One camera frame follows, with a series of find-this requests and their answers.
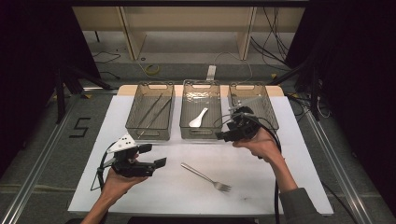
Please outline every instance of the floor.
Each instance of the floor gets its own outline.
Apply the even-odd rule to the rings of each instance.
[[[98,69],[102,72],[102,79],[114,87],[136,83],[140,79],[170,76],[180,80],[186,76],[205,78],[210,64],[218,67],[215,78],[221,80],[249,77],[250,72],[254,74],[253,79],[271,80],[272,75],[285,73],[277,69],[285,69],[285,66],[275,60],[264,61],[262,55],[253,48],[249,49],[246,61],[235,58],[237,46],[234,34],[230,33],[152,33],[147,36],[139,59],[135,62],[129,58],[122,33],[98,34],[100,42],[97,42],[94,32],[84,33]],[[254,37],[262,44],[266,35],[254,34]],[[286,46],[290,45],[292,37],[293,34],[282,34]],[[268,43],[268,49],[281,57],[274,39]],[[141,65],[147,64],[159,64],[161,73],[155,77],[145,76]],[[294,92],[294,81],[295,78],[291,78],[281,84],[285,93]],[[65,90],[68,114],[63,125],[55,124],[56,100],[49,99],[34,133],[26,140],[26,149],[19,153],[0,180],[1,216],[15,205],[19,213],[13,223],[65,223],[70,218],[79,217],[68,213],[67,207],[91,153],[108,104],[117,93],[95,91],[99,89],[97,86],[85,80],[81,80],[81,83],[87,90],[83,95],[68,95]],[[374,184],[350,151],[336,121],[333,117],[325,118],[329,111],[323,109],[320,121],[316,122],[298,104],[293,101],[290,104],[297,115],[319,178],[336,196],[325,189],[334,208],[334,214],[328,219],[334,223],[354,223],[347,210],[337,201],[339,198],[359,223],[396,223]],[[81,130],[74,129],[77,122],[89,127],[84,137],[70,137],[82,134]],[[128,219],[110,215],[107,223],[126,223]],[[273,217],[260,217],[258,221],[275,222]]]

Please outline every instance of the table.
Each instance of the table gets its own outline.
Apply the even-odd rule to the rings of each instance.
[[[120,94],[113,97],[69,212],[85,214],[99,197],[99,189],[90,191],[96,168],[107,147],[126,133],[124,126],[134,100],[134,88],[121,87]],[[166,165],[156,170],[147,181],[129,190],[109,212],[150,217],[261,217],[273,214],[275,176],[269,164],[253,157],[247,149],[232,147],[231,143],[199,143],[181,139],[178,127],[181,87],[176,85],[175,89],[171,139],[154,144],[149,153],[139,156],[140,161],[150,162],[166,157]],[[282,96],[279,87],[270,89],[273,89],[269,94],[274,95],[270,99],[279,124],[277,134],[285,160],[297,184],[306,188],[318,211],[331,215],[332,207],[320,184],[289,101]],[[222,111],[228,109],[225,91],[227,88],[221,87]],[[224,193],[214,189],[201,177],[182,168],[182,162],[231,185],[232,190]]]

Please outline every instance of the fork handle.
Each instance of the fork handle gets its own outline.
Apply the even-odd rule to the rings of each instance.
[[[209,177],[207,177],[206,175],[201,174],[199,171],[195,170],[194,168],[190,167],[188,164],[182,162],[180,165],[181,165],[182,167],[186,168],[187,170],[189,170],[189,171],[195,173],[196,175],[202,177],[203,179],[205,179],[205,180],[207,180],[207,181],[213,183],[213,180],[211,180],[211,179],[210,179]]]

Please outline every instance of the person's right hand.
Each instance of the person's right hand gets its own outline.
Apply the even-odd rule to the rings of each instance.
[[[252,139],[235,141],[233,146],[246,147],[252,155],[262,157],[267,162],[282,157],[273,137],[263,128],[260,128]]]

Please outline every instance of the gray transparent basket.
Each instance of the gray transparent basket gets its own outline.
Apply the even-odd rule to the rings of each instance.
[[[128,133],[134,140],[169,140],[174,101],[173,83],[140,82],[125,125]]]
[[[228,100],[230,108],[239,104],[246,105],[253,110],[254,115],[266,128],[274,132],[279,129],[274,109],[263,82],[250,81],[240,85],[231,83]]]
[[[199,128],[190,127],[189,123],[207,107]],[[183,83],[180,130],[183,139],[217,139],[216,132],[221,132],[220,86],[217,80],[192,80]]]

